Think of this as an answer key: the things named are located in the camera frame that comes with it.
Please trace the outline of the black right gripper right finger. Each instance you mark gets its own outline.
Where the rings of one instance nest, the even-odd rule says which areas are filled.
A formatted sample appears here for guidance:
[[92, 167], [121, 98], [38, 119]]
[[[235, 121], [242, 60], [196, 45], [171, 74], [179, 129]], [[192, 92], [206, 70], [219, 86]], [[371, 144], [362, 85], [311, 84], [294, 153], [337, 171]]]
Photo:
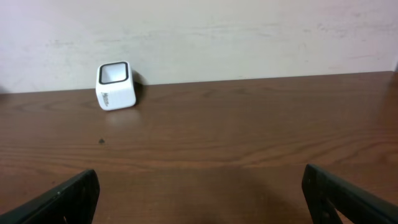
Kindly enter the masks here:
[[305, 167], [302, 191], [316, 224], [341, 223], [339, 213], [352, 223], [397, 223], [397, 206], [313, 164]]

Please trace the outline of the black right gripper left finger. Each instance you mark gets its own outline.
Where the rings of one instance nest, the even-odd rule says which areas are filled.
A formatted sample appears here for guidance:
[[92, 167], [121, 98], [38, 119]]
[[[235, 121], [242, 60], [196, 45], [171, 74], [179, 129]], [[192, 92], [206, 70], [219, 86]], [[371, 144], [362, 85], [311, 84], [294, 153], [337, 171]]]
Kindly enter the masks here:
[[95, 214], [100, 184], [85, 170], [31, 201], [1, 215], [1, 224], [87, 223]]

